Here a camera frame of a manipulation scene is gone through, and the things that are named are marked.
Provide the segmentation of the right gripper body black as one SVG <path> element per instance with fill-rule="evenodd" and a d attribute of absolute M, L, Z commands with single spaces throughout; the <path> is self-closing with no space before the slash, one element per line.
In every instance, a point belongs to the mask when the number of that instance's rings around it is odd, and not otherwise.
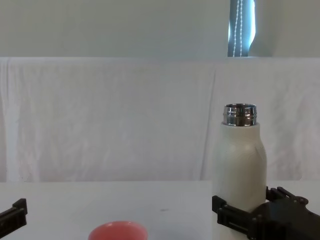
<path fill-rule="evenodd" d="M 266 202 L 251 213 L 250 240 L 318 240 L 320 216 L 294 201 Z"/>

